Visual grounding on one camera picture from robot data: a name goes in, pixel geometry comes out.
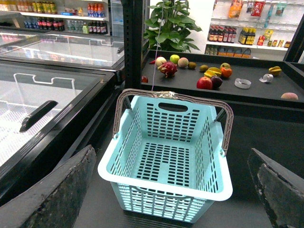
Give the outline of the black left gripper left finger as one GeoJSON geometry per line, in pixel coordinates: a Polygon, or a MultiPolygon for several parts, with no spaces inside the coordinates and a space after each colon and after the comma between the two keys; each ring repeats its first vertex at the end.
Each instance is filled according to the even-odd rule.
{"type": "Polygon", "coordinates": [[[0,208],[2,228],[72,228],[86,195],[96,153],[89,145],[0,208]]]}

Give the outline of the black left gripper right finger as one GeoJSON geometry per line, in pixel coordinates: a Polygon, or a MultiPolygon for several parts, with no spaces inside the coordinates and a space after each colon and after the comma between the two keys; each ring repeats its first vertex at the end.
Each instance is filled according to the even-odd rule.
{"type": "Polygon", "coordinates": [[[304,226],[304,180],[252,148],[247,164],[256,193],[274,228],[304,226]]]}

